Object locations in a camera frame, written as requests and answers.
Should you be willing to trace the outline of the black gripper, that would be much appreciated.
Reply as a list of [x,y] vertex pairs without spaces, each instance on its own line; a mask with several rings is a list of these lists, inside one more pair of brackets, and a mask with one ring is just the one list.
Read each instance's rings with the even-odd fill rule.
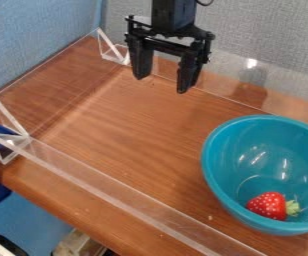
[[202,64],[208,62],[211,41],[215,35],[194,23],[167,29],[151,24],[150,18],[128,15],[124,41],[128,44],[132,74],[137,80],[147,77],[152,69],[154,52],[180,58],[176,92],[183,94],[198,80]]

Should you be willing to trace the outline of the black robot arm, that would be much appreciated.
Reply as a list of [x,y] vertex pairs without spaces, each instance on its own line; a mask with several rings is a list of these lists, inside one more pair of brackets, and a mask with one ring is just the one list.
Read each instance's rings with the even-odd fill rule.
[[151,17],[128,15],[124,41],[132,74],[137,80],[151,74],[154,52],[180,58],[176,70],[176,92],[195,85],[202,66],[208,61],[215,35],[194,25],[199,0],[152,0]]

